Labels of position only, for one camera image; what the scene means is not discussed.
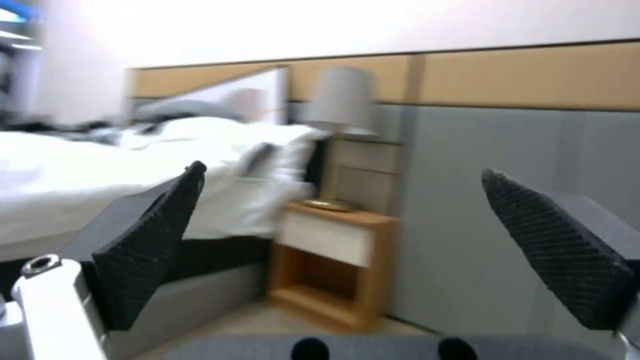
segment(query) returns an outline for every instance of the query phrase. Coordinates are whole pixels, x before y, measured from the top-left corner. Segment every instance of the metal bolt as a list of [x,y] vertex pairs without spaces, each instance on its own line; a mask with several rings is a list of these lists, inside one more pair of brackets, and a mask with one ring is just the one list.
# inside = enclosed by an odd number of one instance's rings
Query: metal bolt
[[58,255],[47,254],[29,260],[24,264],[20,273],[22,276],[29,279],[30,277],[42,274],[53,268],[57,268],[60,265],[62,265],[62,262]]

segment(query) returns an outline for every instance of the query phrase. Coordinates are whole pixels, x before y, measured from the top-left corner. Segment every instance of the gray lampshade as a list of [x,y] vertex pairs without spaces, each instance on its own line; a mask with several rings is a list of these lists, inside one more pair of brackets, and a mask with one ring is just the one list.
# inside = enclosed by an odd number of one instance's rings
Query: gray lampshade
[[354,135],[373,135],[373,80],[354,67],[332,67],[324,71],[306,106],[303,119],[318,129]]

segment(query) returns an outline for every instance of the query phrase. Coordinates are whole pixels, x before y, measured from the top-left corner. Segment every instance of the bed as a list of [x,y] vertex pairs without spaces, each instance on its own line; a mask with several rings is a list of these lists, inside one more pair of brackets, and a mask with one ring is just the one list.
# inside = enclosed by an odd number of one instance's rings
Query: bed
[[[62,249],[113,199],[200,160],[208,168],[205,186],[165,285],[129,332],[111,335],[112,357],[139,354],[258,297],[276,213],[312,193],[303,176],[323,137],[306,126],[285,126],[287,71],[269,67],[147,102],[115,145],[0,133],[3,295],[10,297],[25,261]],[[239,116],[184,113],[186,101],[222,102]],[[167,118],[167,111],[182,115]],[[149,124],[154,130],[141,133],[140,125]]]

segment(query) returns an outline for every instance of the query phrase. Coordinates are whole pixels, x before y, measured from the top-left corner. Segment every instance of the white drawer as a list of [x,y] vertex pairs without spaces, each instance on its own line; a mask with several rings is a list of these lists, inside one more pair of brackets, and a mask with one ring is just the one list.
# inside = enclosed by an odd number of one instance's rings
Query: white drawer
[[372,232],[366,227],[287,212],[278,243],[356,266],[369,266]]

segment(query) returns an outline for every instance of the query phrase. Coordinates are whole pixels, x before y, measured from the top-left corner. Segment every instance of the lamp base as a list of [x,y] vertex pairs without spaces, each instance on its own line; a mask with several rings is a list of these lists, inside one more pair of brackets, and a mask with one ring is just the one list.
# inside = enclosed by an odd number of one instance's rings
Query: lamp base
[[310,200],[304,200],[302,204],[310,208],[317,208],[317,209],[323,209],[323,210],[329,210],[329,211],[341,211],[343,213],[350,213],[355,210],[353,206],[341,201],[336,201],[336,200],[310,199]]

